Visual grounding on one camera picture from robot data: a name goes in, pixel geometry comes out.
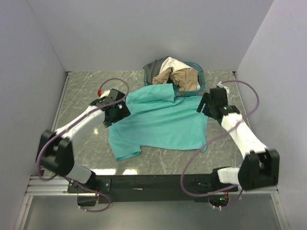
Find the teal t shirt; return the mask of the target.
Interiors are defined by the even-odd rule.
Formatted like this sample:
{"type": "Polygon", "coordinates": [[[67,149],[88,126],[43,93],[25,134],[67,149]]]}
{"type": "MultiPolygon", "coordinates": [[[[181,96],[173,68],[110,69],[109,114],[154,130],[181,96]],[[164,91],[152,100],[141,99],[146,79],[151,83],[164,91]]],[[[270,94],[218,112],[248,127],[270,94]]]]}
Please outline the teal t shirt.
{"type": "Polygon", "coordinates": [[[137,156],[142,146],[196,150],[206,143],[208,117],[197,112],[201,96],[177,97],[171,84],[150,85],[128,94],[130,115],[108,131],[117,161],[137,156]]]}

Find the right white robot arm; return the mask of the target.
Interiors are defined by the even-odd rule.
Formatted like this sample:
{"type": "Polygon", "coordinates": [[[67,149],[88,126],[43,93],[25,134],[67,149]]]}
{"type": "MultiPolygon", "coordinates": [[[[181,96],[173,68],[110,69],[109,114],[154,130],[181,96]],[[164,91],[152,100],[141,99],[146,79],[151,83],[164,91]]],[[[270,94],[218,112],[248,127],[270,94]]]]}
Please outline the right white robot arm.
{"type": "Polygon", "coordinates": [[[222,191],[228,184],[233,184],[252,190],[278,184],[278,151],[264,145],[247,126],[238,108],[228,104],[225,88],[211,88],[205,93],[197,112],[216,120],[228,132],[243,158],[238,168],[214,169],[210,180],[212,189],[222,191]]]}

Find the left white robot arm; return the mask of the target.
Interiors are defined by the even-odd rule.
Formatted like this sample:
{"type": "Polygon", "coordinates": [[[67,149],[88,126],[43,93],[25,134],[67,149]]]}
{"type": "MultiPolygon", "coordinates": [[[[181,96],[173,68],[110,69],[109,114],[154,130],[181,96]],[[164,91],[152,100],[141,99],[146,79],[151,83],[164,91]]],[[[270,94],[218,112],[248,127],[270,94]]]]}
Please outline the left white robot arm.
{"type": "Polygon", "coordinates": [[[103,124],[108,128],[130,116],[125,104],[126,97],[126,94],[116,89],[107,90],[68,124],[55,131],[44,131],[38,147],[37,165],[55,175],[77,181],[86,193],[95,190],[98,187],[96,174],[75,162],[74,145],[97,125],[103,124]]]}

